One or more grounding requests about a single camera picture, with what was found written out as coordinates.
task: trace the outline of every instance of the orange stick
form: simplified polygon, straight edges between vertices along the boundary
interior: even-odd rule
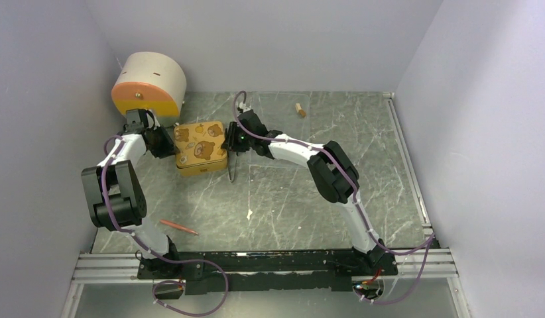
[[[164,220],[164,219],[161,219],[159,220],[161,223],[165,224],[165,225],[168,225],[174,229],[178,229],[178,230],[181,230],[181,231],[184,231],[184,232],[187,232],[187,233],[190,233],[190,234],[194,234],[194,235],[198,235],[198,233],[195,231],[195,230],[191,230],[189,229],[188,227],[184,227],[182,225],[179,225],[177,223],[173,223],[171,221],[167,221],[167,220]]]

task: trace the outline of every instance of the green marble surface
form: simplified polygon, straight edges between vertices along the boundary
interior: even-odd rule
[[[420,244],[421,220],[382,94],[304,94],[310,96],[309,141],[341,144],[360,174],[361,196],[381,238],[393,248]],[[188,93],[180,122],[217,120],[227,126],[232,99],[233,93]],[[135,170],[148,216],[183,251],[351,246],[339,209],[318,194],[307,170],[250,166],[248,157],[240,155],[237,179],[231,184],[226,170],[183,178],[173,158],[159,160],[146,154]],[[200,235],[171,229],[159,219],[180,223]],[[105,229],[99,230],[93,246],[95,253],[134,250],[124,236]]]

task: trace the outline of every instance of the cylindrical container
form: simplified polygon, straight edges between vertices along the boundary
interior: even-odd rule
[[[160,53],[137,52],[128,57],[111,95],[122,115],[130,109],[151,109],[159,123],[179,120],[186,78],[172,58]]]

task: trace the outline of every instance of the wall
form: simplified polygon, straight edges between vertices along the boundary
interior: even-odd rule
[[[545,0],[444,1],[396,91],[475,317],[545,317]]]
[[[82,1],[0,0],[0,317],[59,317],[95,228],[81,170],[123,120]]]
[[[87,0],[123,64],[174,58],[189,91],[394,91],[442,0]]]

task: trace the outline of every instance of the purple cable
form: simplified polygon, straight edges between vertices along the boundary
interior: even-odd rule
[[[238,91],[237,94],[235,94],[235,96],[233,98],[232,110],[233,110],[233,118],[235,119],[235,122],[237,123],[239,128],[241,128],[243,131],[245,131],[245,133],[247,133],[249,136],[251,136],[253,138],[257,138],[257,139],[261,139],[261,140],[275,141],[275,142],[291,142],[293,144],[299,144],[300,146],[304,146],[306,148],[308,147],[308,145],[305,142],[302,142],[300,140],[294,140],[294,139],[285,140],[285,139],[281,139],[281,138],[263,137],[263,136],[259,136],[257,134],[254,134],[251,131],[249,131],[249,129],[245,128],[241,124],[241,121],[239,120],[239,117],[238,117],[237,112],[236,112],[236,102],[237,102],[237,99],[239,98],[239,96],[241,94],[243,94],[243,102],[244,103],[246,102],[247,92],[246,91]],[[417,275],[417,278],[415,279],[415,282],[409,288],[409,290],[404,295],[402,295],[401,297],[399,297],[397,299],[394,299],[394,300],[391,300],[391,301],[374,301],[373,303],[376,303],[376,304],[379,304],[379,305],[389,305],[389,304],[396,303],[398,301],[401,301],[401,300],[405,299],[407,296],[409,296],[413,292],[413,290],[415,289],[415,287],[419,283],[419,280],[421,279],[421,275],[423,273],[423,269],[425,268],[425,264],[426,264],[426,261],[427,261],[427,256],[428,256],[428,253],[429,253],[430,243],[432,242],[432,240],[434,238],[434,233],[429,238],[427,238],[427,240],[425,242],[423,242],[420,246],[417,246],[416,248],[413,248],[412,250],[408,250],[406,252],[396,252],[396,251],[391,250],[391,249],[385,247],[384,245],[382,245],[380,242],[378,242],[378,240],[374,237],[374,235],[370,231],[371,228],[370,228],[370,225],[368,224],[368,220],[366,220],[366,216],[365,216],[366,212],[363,211],[362,208],[360,208],[360,204],[358,204],[358,202],[357,202],[357,194],[358,194],[359,190],[358,190],[357,186],[355,185],[355,183],[351,180],[351,178],[345,172],[343,167],[341,167],[341,165],[337,162],[337,160],[335,160],[335,158],[333,158],[333,156],[327,150],[325,150],[323,148],[317,148],[317,147],[312,147],[312,150],[315,150],[315,151],[318,151],[318,152],[321,152],[321,153],[325,154],[329,158],[329,160],[331,160],[331,162],[335,165],[335,167],[339,170],[339,172],[341,172],[341,175],[345,178],[345,180],[347,180],[347,182],[351,185],[351,187],[353,188],[353,202],[355,204],[355,208],[357,209],[357,211],[359,212],[359,215],[361,216],[362,222],[364,223],[364,226],[366,227],[368,235],[374,241],[374,243],[376,243],[376,245],[378,245],[380,248],[382,248],[384,251],[386,251],[388,253],[391,253],[393,255],[399,255],[399,256],[410,255],[410,254],[413,254],[416,251],[420,250],[421,248],[425,248],[425,257],[423,259],[423,263],[421,264],[421,269],[419,271],[419,274]]]
[[[117,146],[115,152],[113,153],[114,157],[116,157],[116,155],[118,155],[118,153],[120,153],[120,150],[122,150],[122,147],[124,146],[124,141],[122,139],[121,136],[112,136],[109,138],[109,140],[107,140],[107,142],[105,142],[105,147],[106,145],[108,144],[108,142],[110,140],[113,140],[113,139],[118,139],[120,140],[120,143],[119,145]],[[212,310],[210,311],[207,311],[205,313],[188,313],[186,311],[182,311],[178,308],[175,308],[171,305],[168,305],[166,303],[164,303],[163,301],[157,299],[157,296],[155,295],[155,290],[157,289],[157,287],[159,285],[162,285],[162,284],[176,284],[176,285],[179,285],[179,286],[183,286],[184,284],[183,283],[180,283],[180,282],[175,282],[173,280],[165,280],[163,282],[160,282],[160,283],[157,283],[153,290],[152,290],[152,296],[153,296],[153,299],[155,300],[156,303],[158,303],[159,305],[167,308],[167,309],[171,309],[173,311],[175,311],[176,313],[180,313],[182,315],[186,315],[186,316],[191,316],[191,317],[204,317],[204,316],[208,316],[208,315],[211,315],[212,313],[215,313],[218,309],[220,309],[220,307],[223,305],[223,303],[225,302],[225,299],[227,297],[227,291],[229,290],[229,282],[227,281],[227,274],[225,273],[225,271],[220,267],[218,266],[216,263],[212,262],[212,261],[209,261],[209,260],[170,260],[168,258],[165,258],[163,257],[162,255],[160,255],[159,253],[156,253],[154,251],[152,251],[146,244],[144,244],[144,242],[142,242],[139,238],[137,238],[135,235],[134,235],[134,231],[132,230],[128,230],[128,229],[123,229],[121,228],[119,225],[118,225],[118,222],[116,221],[116,217],[114,215],[114,211],[113,211],[113,208],[112,208],[112,205],[111,205],[111,202],[109,200],[109,191],[108,191],[108,188],[107,188],[107,171],[108,171],[108,167],[112,164],[112,162],[114,161],[115,158],[113,158],[112,156],[109,157],[109,159],[107,160],[107,162],[105,163],[105,165],[103,166],[103,170],[101,171],[101,189],[102,189],[102,194],[103,194],[103,199],[105,200],[105,205],[107,206],[107,211],[109,213],[109,217],[111,219],[111,222],[113,223],[113,226],[115,227],[115,229],[119,232],[122,232],[122,233],[128,233],[131,235],[132,239],[141,247],[143,248],[144,250],[148,251],[150,254],[152,254],[153,256],[159,258],[160,260],[163,260],[167,263],[171,263],[171,264],[189,264],[189,263],[206,263],[206,264],[210,264],[214,267],[216,267],[218,269],[218,271],[220,272],[220,274],[222,274],[224,280],[225,280],[225,291],[224,291],[224,294],[223,294],[223,297],[220,301],[220,303],[214,307]]]

